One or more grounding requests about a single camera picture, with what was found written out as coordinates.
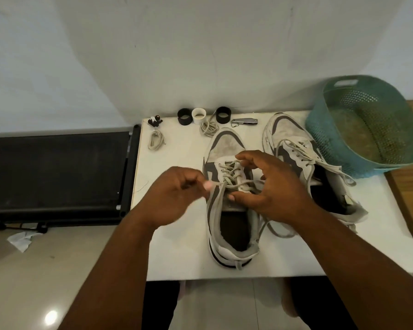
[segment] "person's leg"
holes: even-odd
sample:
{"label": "person's leg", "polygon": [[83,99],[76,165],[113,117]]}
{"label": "person's leg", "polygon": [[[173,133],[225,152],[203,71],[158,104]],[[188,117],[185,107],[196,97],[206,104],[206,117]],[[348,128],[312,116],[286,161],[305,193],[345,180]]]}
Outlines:
{"label": "person's leg", "polygon": [[178,281],[148,281],[145,284],[142,330],[168,330],[179,288]]}
{"label": "person's leg", "polygon": [[311,330],[358,329],[326,276],[292,277],[287,283],[297,315]]}

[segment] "teal plastic basket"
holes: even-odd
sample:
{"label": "teal plastic basket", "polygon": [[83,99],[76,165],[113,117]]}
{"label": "teal plastic basket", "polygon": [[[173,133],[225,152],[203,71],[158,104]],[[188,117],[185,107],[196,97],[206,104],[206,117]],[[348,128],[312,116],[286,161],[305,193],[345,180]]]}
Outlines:
{"label": "teal plastic basket", "polygon": [[325,160],[354,178],[413,164],[413,110],[376,77],[329,80],[306,119]]}

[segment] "sneaker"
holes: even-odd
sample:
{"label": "sneaker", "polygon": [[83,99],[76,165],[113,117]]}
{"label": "sneaker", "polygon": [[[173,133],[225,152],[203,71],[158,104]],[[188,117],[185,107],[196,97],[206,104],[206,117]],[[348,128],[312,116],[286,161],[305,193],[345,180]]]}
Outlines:
{"label": "sneaker", "polygon": [[225,267],[242,269],[259,253],[259,216],[228,199],[234,191],[257,192],[252,171],[243,168],[235,155],[245,150],[231,128],[221,128],[204,156],[205,178],[215,182],[206,202],[209,250]]}
{"label": "sneaker", "polygon": [[[313,200],[342,223],[355,231],[355,223],[365,220],[367,211],[347,191],[353,186],[352,177],[341,167],[328,164],[312,136],[286,113],[276,113],[263,131],[263,150],[289,164],[306,186]],[[283,225],[288,232],[279,233],[268,224],[272,233],[280,237],[296,235],[292,227]]]}

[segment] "crumpled paper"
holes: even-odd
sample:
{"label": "crumpled paper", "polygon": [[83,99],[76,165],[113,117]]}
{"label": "crumpled paper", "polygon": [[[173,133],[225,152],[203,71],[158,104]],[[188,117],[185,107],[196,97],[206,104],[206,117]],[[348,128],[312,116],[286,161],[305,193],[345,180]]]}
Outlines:
{"label": "crumpled paper", "polygon": [[21,233],[16,233],[7,238],[10,244],[20,250],[22,253],[26,251],[29,244],[32,243],[31,238],[33,236],[43,235],[42,233],[37,233],[36,231],[23,231]]}

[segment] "white wall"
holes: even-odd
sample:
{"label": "white wall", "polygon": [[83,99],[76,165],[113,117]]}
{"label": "white wall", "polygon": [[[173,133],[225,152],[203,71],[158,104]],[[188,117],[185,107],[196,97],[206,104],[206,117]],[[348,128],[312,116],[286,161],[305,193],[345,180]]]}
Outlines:
{"label": "white wall", "polygon": [[413,0],[0,0],[0,133],[308,108],[356,73],[413,99]]}

